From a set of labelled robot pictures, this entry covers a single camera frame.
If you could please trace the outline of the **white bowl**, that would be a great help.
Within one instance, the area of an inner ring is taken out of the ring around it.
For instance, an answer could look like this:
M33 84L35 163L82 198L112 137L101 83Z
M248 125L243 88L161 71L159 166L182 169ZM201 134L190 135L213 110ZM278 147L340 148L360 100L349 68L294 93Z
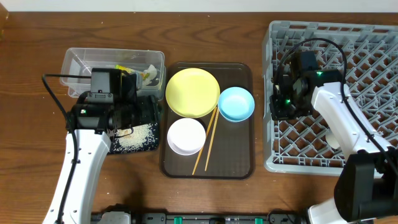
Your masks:
M206 141L203 125L192 118L176 120L167 132L167 142L173 152L191 156L200 151Z

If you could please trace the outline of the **green snack wrapper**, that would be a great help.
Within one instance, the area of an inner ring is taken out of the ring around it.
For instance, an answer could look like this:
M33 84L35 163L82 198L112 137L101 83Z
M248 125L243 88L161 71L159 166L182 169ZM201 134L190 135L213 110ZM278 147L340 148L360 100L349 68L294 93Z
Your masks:
M128 68L128 67L124 67L122 65L115 65L115 69L120 69L120 70L124 70L130 74L132 73L137 73L139 74L144 80L147 79L149 77L149 74L147 72L143 72L143 71L139 71L139 70L135 70L133 68Z

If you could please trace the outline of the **light blue bowl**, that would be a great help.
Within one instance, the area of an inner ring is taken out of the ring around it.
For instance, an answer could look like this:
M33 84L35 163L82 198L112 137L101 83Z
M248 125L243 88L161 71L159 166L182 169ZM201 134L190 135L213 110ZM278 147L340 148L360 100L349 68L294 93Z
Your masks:
M218 109L227 121L232 123L247 120L254 112L255 101L252 94L241 87L230 87L221 92Z

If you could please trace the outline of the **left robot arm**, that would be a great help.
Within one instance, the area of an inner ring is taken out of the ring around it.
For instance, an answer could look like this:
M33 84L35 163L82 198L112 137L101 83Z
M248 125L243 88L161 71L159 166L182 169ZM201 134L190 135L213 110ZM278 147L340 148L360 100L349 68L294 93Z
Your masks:
M161 112L154 95L139 96L142 75L93 68L90 89L66 111L66 150L44 223L90 223L103 162L108 155L153 151L159 145Z

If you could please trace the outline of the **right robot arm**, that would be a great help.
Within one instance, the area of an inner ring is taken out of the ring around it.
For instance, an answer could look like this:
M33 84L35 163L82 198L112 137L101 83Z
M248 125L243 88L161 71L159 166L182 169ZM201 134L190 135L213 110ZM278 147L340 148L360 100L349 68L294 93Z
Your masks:
M358 108L339 70L321 70L314 52L297 52L270 97L274 121L317 111L346 164L333 198L307 209L302 223L357 223L397 215L397 149Z

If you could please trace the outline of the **yellow plate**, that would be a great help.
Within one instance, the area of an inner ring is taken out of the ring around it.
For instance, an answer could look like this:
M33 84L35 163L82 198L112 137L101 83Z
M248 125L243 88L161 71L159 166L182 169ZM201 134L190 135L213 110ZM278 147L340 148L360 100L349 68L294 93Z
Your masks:
M169 108L186 118L209 114L216 107L220 93L217 79L200 68L185 68L175 73L165 89Z

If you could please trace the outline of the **small pale green cup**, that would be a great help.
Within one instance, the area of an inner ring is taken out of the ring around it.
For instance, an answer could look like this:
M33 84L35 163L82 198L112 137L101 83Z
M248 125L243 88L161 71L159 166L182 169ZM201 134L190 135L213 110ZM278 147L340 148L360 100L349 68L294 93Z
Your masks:
M325 139L328 145L333 149L339 149L340 145L331 131L325 134Z

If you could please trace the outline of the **pile of rice grains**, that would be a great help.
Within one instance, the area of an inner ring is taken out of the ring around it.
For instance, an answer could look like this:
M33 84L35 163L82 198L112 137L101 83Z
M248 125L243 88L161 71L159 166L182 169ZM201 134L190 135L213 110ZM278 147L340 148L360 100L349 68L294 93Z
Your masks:
M153 151L159 146L159 124L149 123L128 129L118 129L111 138L108 154L131 154Z

